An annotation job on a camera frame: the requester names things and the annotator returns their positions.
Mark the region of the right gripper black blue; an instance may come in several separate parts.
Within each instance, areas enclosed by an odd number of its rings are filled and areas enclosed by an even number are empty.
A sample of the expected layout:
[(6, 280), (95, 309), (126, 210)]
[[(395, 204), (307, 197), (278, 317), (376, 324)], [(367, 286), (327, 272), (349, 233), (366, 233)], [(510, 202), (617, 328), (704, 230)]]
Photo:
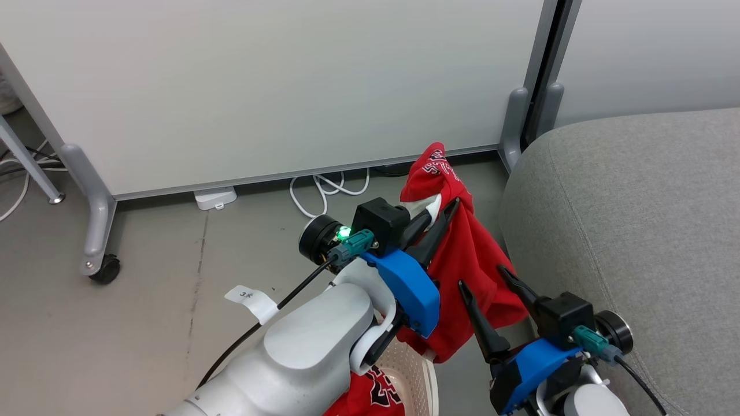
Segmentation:
[(464, 281), (458, 288), (484, 361), (490, 365), (491, 404), (499, 416), (523, 410), (528, 416), (565, 416), (565, 401), (585, 384), (596, 384), (595, 366), (615, 366), (634, 348), (628, 324), (613, 311), (596, 313), (591, 303), (564, 292), (539, 296), (503, 264), (506, 287), (535, 321), (539, 337), (519, 348), (498, 334), (478, 308)]

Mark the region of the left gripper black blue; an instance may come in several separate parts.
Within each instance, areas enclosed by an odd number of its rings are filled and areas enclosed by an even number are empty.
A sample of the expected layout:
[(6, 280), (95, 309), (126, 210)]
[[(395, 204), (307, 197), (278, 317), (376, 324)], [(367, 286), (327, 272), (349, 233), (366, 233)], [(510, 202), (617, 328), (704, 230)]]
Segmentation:
[(374, 268), (404, 312), (402, 322), (428, 338), (441, 316), (441, 293), (427, 273), (461, 200), (435, 198), (414, 218), (383, 198), (358, 205), (349, 226), (321, 215), (304, 227), (299, 253), (338, 274), (360, 259)]

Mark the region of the red sports jersey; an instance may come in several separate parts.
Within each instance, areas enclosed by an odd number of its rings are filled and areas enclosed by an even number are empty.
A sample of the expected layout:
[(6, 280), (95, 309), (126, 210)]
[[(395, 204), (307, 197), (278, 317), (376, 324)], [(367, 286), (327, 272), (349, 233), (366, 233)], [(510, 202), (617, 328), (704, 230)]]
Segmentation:
[(525, 306), (498, 273), (499, 265), (511, 267), (510, 260), (475, 217), (471, 193), (449, 164), (444, 145), (435, 142), (410, 167), (400, 203), (413, 216), (430, 211), (439, 220), (442, 209), (454, 200), (459, 200), (460, 206), (427, 272), (441, 285), (439, 323), (428, 338), (408, 328), (398, 335), (400, 342), (435, 364), (448, 361), (473, 336), (459, 281), (467, 284), (479, 310), (495, 329), (528, 318)]

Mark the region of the white perforated laundry basket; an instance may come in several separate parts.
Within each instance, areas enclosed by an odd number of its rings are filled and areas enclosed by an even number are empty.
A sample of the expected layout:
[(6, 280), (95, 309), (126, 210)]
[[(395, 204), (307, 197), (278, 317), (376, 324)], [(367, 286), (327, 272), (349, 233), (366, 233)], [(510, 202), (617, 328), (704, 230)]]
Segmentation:
[(439, 391), (433, 362), (393, 340), (376, 366), (390, 379), (405, 416), (439, 416)]

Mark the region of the grey fabric sofa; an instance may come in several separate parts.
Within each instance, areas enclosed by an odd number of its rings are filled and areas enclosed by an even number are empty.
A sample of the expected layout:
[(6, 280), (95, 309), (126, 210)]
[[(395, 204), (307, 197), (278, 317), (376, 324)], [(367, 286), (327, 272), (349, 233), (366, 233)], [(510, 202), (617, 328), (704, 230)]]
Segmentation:
[(518, 277), (631, 327), (669, 416), (740, 416), (740, 107), (557, 128), (513, 168), (499, 223)]

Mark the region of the white power adapter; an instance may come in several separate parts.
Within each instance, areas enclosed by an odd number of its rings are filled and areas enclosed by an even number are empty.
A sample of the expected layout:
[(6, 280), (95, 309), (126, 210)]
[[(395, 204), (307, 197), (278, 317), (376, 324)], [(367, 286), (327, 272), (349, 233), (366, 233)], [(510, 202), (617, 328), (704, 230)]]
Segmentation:
[(195, 202), (202, 211), (222, 210), (237, 199), (235, 187), (217, 187), (194, 192)]

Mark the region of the black caster wheel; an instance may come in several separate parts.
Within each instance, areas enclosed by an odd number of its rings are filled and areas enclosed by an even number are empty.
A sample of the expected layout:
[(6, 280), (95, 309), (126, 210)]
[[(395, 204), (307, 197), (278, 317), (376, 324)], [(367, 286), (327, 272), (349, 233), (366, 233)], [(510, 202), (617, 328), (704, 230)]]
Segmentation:
[(89, 276), (90, 280), (99, 285), (108, 285), (119, 276), (121, 261), (114, 254), (106, 254), (101, 261), (101, 267), (97, 272)]

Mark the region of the grey metal table leg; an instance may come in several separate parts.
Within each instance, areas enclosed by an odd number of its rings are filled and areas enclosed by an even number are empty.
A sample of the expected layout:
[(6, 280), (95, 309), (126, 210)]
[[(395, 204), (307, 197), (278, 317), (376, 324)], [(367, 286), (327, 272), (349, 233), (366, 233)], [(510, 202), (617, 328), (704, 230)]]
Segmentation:
[(58, 191), (50, 179), (48, 179), (47, 175), (40, 168), (37, 161), (32, 158), (32, 155), (24, 147), (3, 116), (0, 116), (0, 139), (2, 139), (8, 150), (16, 156), (17, 161), (26, 169), (27, 174), (34, 179), (40, 189), (47, 195), (49, 203), (51, 205), (61, 203), (65, 198), (64, 193)]

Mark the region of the white partition with grey frame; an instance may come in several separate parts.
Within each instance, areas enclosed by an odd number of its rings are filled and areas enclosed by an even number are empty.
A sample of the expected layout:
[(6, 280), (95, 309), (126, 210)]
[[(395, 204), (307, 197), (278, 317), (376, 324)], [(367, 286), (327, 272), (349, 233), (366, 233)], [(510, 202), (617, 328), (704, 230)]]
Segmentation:
[(88, 198), (496, 149), (557, 0), (0, 0), (0, 71)]
[(740, 0), (556, 0), (521, 133), (740, 107)]

